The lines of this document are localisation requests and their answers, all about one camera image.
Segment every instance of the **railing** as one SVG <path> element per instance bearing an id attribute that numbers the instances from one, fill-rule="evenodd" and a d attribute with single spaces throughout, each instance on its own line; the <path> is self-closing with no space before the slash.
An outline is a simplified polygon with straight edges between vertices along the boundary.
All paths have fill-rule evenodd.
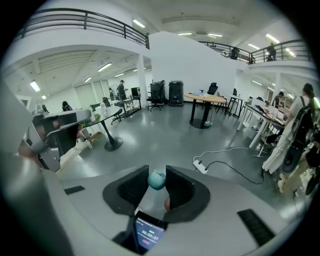
<path id="1" fill-rule="evenodd" d="M 303 40 L 281 42 L 273 45 L 273 48 L 268 46 L 252 52 L 253 58 L 250 64 L 271 61 L 313 61 Z"/>
<path id="2" fill-rule="evenodd" d="M 17 34 L 15 40 L 24 38 L 34 31 L 50 27 L 81 28 L 98 30 L 125 38 L 149 49 L 149 37 L 135 28 L 99 13 L 73 8 L 51 8 L 36 11 Z"/>
<path id="3" fill-rule="evenodd" d="M 206 41 L 199 41 L 199 43 L 202 43 L 210 47 L 211 49 L 215 50 L 216 52 L 221 53 L 221 55 L 226 58 L 249 63 L 250 52 L 247 50 L 243 50 L 238 47 L 233 47 L 223 43 L 206 42 Z"/>

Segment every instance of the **man standing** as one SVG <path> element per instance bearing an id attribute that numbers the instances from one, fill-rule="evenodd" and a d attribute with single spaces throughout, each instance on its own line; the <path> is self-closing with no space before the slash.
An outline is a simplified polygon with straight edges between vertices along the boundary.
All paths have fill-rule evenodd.
<path id="1" fill-rule="evenodd" d="M 124 83 L 125 83 L 125 81 L 121 80 L 121 81 L 120 81 L 120 84 L 119 84 L 118 87 L 117 87 L 118 95 L 119 95 L 119 97 L 120 97 L 120 99 L 121 99 L 122 101 L 127 98 L 125 91 L 128 90 L 128 89 L 125 89 Z"/>
<path id="2" fill-rule="evenodd" d="M 274 105 L 274 107 L 277 109 L 279 107 L 282 107 L 280 103 L 280 100 L 284 100 L 285 94 L 283 91 L 280 91 L 279 94 L 277 96 L 274 97 L 274 100 L 272 102 L 272 106 Z"/>

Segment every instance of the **backpack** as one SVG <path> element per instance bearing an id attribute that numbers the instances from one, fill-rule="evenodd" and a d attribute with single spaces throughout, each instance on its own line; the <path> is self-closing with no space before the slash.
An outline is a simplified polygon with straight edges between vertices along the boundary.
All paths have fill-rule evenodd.
<path id="1" fill-rule="evenodd" d="M 286 173 L 293 171 L 297 166 L 307 145 L 307 132 L 314 127 L 311 109 L 305 105 L 304 98 L 302 96 L 300 96 L 300 98 L 303 107 L 299 110 L 296 118 L 293 121 L 291 129 L 293 140 L 282 163 L 282 169 Z"/>

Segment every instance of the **white cloth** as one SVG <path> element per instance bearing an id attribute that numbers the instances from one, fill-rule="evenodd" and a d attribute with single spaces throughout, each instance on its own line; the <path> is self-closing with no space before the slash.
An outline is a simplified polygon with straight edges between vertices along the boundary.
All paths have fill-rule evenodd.
<path id="1" fill-rule="evenodd" d="M 309 98 L 304 96 L 304 105 L 309 104 Z M 269 171 L 270 174 L 274 173 L 283 163 L 285 156 L 287 154 L 287 150 L 290 146 L 290 143 L 293 139 L 292 135 L 292 125 L 294 120 L 297 117 L 299 110 L 303 107 L 303 103 L 300 97 L 296 97 L 294 102 L 292 103 L 289 112 L 294 116 L 294 118 L 286 125 L 283 130 L 283 133 L 279 139 L 278 144 L 275 149 L 272 151 L 272 154 L 269 158 L 263 163 L 262 169 L 265 171 Z"/>

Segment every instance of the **black pad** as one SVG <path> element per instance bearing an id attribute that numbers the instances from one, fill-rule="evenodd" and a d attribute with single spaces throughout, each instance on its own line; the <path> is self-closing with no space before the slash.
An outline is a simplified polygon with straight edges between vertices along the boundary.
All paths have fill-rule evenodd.
<path id="1" fill-rule="evenodd" d="M 210 201 L 208 188 L 170 165 L 165 169 L 165 187 L 170 197 L 170 211 L 164 215 L 163 221 L 168 223 L 193 221 Z"/>
<path id="2" fill-rule="evenodd" d="M 134 212 L 148 189 L 149 165 L 108 184 L 102 196 L 116 213 L 134 216 Z"/>

